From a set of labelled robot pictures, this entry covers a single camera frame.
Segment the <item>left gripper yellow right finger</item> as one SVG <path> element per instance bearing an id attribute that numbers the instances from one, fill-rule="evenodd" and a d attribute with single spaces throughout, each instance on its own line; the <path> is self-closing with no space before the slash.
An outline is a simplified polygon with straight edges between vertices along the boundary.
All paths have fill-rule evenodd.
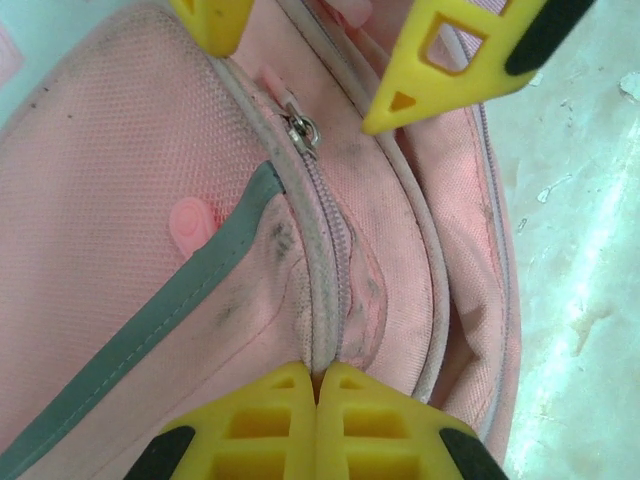
<path id="1" fill-rule="evenodd" d="M 503 479 L 469 425 L 344 363 L 325 372 L 317 479 Z"/>

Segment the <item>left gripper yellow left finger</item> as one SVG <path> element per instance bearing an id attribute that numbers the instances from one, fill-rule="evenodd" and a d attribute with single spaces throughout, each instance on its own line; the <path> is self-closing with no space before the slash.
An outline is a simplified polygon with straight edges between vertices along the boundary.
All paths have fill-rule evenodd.
<path id="1" fill-rule="evenodd" d="M 173 419 L 144 449 L 146 479 L 311 479 L 316 403 L 290 362 Z"/>

